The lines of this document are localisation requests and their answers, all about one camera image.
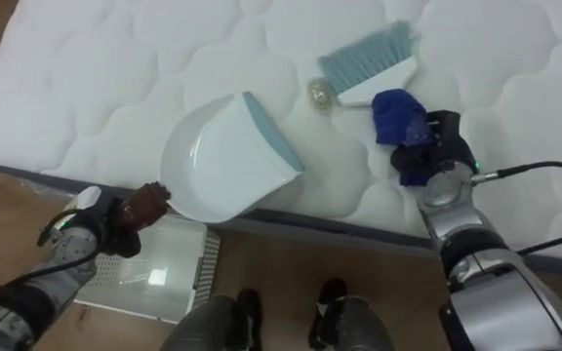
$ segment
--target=blue cloth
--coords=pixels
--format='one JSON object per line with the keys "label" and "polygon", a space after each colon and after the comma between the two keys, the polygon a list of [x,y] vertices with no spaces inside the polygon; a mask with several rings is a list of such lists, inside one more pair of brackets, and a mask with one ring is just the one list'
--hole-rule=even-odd
{"label": "blue cloth", "polygon": [[[426,109],[403,89],[378,93],[372,100],[372,113],[377,129],[377,143],[385,145],[427,145],[435,135],[426,122]],[[428,173],[403,172],[403,186],[425,186]]]}

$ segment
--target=brush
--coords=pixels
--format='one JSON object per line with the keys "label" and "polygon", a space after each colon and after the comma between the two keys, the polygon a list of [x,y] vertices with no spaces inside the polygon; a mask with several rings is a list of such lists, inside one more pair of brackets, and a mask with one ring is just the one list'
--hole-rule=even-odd
{"label": "brush", "polygon": [[318,59],[318,65],[345,107],[369,106],[386,90],[404,88],[418,68],[415,41],[405,20]]}

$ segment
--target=wooden floor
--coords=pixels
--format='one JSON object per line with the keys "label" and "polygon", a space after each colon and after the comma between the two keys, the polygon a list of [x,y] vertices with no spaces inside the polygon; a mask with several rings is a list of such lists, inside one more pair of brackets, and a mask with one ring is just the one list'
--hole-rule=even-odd
{"label": "wooden floor", "polygon": [[[16,0],[0,0],[0,35]],[[40,197],[0,175],[0,284],[44,254],[38,229],[64,201]],[[221,233],[216,293],[260,291],[267,350],[304,350],[321,284],[339,277],[368,298],[387,324],[397,350],[447,350],[436,310],[447,298],[439,264],[428,258],[297,243],[268,236]],[[562,277],[542,275],[562,297]],[[154,350],[171,326],[73,305],[38,343],[37,350]]]}

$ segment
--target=black cable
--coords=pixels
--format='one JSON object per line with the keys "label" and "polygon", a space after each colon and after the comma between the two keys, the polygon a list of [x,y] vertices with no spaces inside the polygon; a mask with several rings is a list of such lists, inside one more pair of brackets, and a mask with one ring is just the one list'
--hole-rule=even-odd
{"label": "black cable", "polygon": [[[505,178],[508,176],[515,176],[515,175],[519,175],[521,173],[530,171],[530,170],[534,170],[534,169],[540,169],[540,168],[546,168],[546,167],[556,167],[556,168],[562,168],[562,162],[558,162],[558,161],[544,161],[544,162],[536,162],[536,163],[532,163],[532,164],[528,164],[528,165],[522,165],[522,166],[517,166],[517,167],[511,167],[508,169],[504,169],[504,170],[499,170],[496,173],[498,174],[499,178]],[[522,249],[520,251],[518,251],[518,254],[531,254],[531,253],[535,253],[539,250],[544,250],[544,249],[548,249],[551,247],[555,247],[558,245],[562,245],[562,238],[558,238],[558,239],[554,239],[554,240],[550,240],[541,244],[537,244],[537,245],[533,245],[530,248],[526,248],[526,249]]]}
{"label": "black cable", "polygon": [[105,241],[105,236],[106,236],[105,226],[103,225],[103,222],[99,218],[97,218],[95,215],[92,215],[91,213],[89,213],[88,211],[85,211],[83,209],[66,210],[66,211],[63,211],[63,212],[57,214],[55,217],[53,217],[49,221],[49,223],[47,223],[45,228],[41,231],[41,233],[39,235],[39,239],[38,239],[39,245],[41,243],[41,238],[44,238],[46,235],[48,236],[50,234],[51,230],[54,228],[54,226],[62,218],[66,217],[68,215],[84,216],[84,219],[87,219],[87,220],[93,222],[94,225],[97,228],[100,229],[100,238],[98,238],[97,246],[95,247],[95,249],[91,253],[87,254],[86,256],[84,256],[82,258],[79,258],[79,259],[76,259],[74,261],[70,261],[68,263],[60,264],[60,265],[49,267],[49,268],[40,269],[40,270],[37,270],[37,271],[33,271],[33,272],[29,272],[27,274],[21,275],[21,276],[17,277],[16,279],[14,279],[13,281],[9,282],[7,284],[8,286],[12,286],[12,285],[15,285],[15,284],[21,284],[21,283],[27,282],[30,279],[34,279],[34,278],[42,277],[42,276],[45,276],[45,275],[48,275],[48,274],[60,272],[64,269],[76,267],[80,264],[83,264],[83,263],[86,263],[86,262],[90,261],[91,259],[97,257],[98,254],[100,254],[101,250],[103,249],[103,242]]}

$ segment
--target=white grate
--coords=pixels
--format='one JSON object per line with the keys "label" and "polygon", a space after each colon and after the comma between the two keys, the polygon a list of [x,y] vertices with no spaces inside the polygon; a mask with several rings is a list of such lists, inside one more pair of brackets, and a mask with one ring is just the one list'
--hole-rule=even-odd
{"label": "white grate", "polygon": [[221,247],[202,223],[166,215],[140,232],[132,258],[97,257],[97,274],[76,302],[178,322],[210,297]]}

